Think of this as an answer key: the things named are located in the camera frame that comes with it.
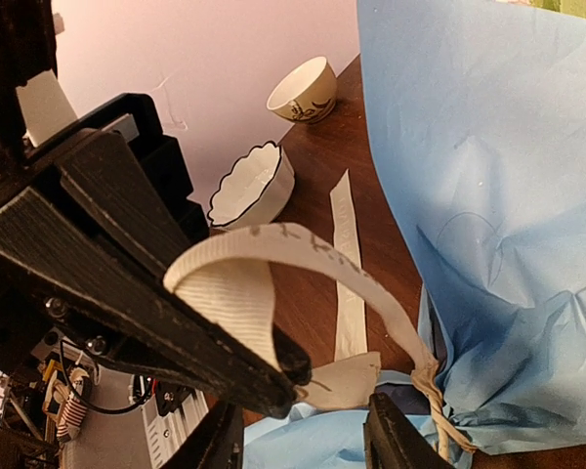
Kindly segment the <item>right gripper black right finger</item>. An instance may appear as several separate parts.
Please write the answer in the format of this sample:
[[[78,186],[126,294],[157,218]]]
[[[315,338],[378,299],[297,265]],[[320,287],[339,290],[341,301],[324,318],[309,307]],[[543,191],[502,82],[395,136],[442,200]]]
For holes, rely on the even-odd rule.
[[[363,424],[367,469],[450,469],[390,397],[374,393]]]

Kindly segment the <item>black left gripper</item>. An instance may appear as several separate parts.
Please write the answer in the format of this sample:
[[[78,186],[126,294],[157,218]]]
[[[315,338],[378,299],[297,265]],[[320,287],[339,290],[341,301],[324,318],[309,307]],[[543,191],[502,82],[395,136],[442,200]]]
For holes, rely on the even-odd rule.
[[[106,367],[284,417],[312,366],[273,324],[271,265],[300,266],[307,235],[266,224],[206,238],[145,94],[28,149],[18,93],[56,72],[54,33],[49,2],[0,1],[0,370],[56,328]]]

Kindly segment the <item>cream ribbon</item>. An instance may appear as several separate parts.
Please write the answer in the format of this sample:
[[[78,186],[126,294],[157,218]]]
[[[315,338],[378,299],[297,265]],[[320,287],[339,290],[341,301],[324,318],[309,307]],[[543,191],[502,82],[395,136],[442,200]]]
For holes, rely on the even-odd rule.
[[[296,387],[297,401],[285,418],[264,419],[251,429],[252,441],[291,427],[316,426],[317,434],[305,438],[310,453],[336,450],[339,438],[361,443],[368,402],[381,373],[381,358],[368,350],[366,339],[365,310],[374,307],[389,336],[413,359],[414,368],[406,381],[429,402],[438,433],[433,449],[446,461],[452,446],[472,451],[470,440],[443,413],[443,396],[435,382],[438,361],[398,300],[363,270],[358,244],[343,239],[356,228],[348,178],[333,188],[330,201],[334,221],[331,241],[294,223],[270,223],[299,226],[308,237],[300,249],[300,266],[272,264],[271,271],[273,324],[285,317],[295,319],[297,338],[306,345],[332,344],[334,356],[314,369],[308,384]]]

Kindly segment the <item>blue wrapping paper sheet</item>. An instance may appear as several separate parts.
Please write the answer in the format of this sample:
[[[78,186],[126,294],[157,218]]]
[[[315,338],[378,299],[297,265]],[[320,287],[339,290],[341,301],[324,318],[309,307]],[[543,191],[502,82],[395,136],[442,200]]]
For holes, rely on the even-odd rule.
[[[357,19],[445,416],[508,468],[586,468],[586,20],[508,1]]]

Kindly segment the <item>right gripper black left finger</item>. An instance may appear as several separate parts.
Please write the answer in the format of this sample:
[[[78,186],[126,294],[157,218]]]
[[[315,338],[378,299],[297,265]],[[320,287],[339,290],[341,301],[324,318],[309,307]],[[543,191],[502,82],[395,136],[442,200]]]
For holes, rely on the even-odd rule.
[[[242,408],[217,402],[163,469],[241,469]]]

